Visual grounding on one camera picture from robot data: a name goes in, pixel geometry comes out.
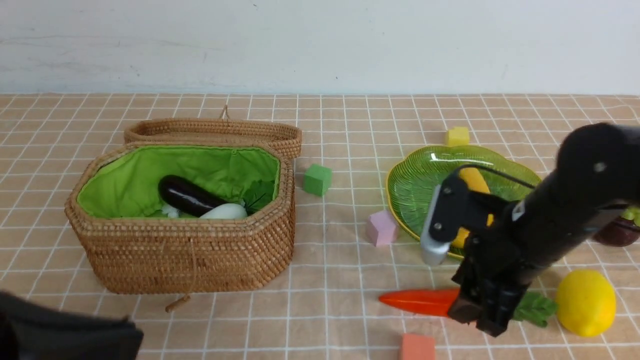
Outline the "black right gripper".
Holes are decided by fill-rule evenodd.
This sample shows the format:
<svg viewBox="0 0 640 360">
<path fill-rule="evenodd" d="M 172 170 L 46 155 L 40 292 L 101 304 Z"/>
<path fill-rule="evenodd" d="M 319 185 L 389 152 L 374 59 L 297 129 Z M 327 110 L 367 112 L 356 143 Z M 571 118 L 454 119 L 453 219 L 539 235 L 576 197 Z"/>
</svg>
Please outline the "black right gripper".
<svg viewBox="0 0 640 360">
<path fill-rule="evenodd" d="M 543 239 L 534 232 L 514 238 L 489 239 L 471 233 L 464 246 L 465 258 L 452 280 L 459 285 L 446 314 L 460 324 L 490 337 L 509 328 L 515 310 L 525 296 L 539 265 Z"/>
</svg>

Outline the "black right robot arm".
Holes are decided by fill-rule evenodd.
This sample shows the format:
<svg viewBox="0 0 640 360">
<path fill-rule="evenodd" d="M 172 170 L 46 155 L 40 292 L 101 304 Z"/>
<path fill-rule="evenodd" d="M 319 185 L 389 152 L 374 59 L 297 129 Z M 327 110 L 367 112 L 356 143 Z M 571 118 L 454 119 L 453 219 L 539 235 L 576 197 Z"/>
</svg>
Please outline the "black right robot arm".
<svg viewBox="0 0 640 360">
<path fill-rule="evenodd" d="M 470 233 L 447 315 L 498 337 L 537 276 L 639 205 L 639 127 L 601 122 L 570 132 L 555 169 L 519 201 L 473 191 L 459 172 L 442 182 L 429 229 L 440 242 L 459 228 Z"/>
</svg>

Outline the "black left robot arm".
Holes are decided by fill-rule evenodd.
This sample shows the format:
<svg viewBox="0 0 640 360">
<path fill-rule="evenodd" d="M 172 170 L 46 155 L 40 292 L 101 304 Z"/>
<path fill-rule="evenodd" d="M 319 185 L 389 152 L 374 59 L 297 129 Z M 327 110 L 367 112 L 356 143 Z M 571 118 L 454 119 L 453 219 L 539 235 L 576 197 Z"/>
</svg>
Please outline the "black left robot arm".
<svg viewBox="0 0 640 360">
<path fill-rule="evenodd" d="M 135 360 L 144 333 L 128 317 L 60 311 L 2 291 L 2 360 Z"/>
</svg>

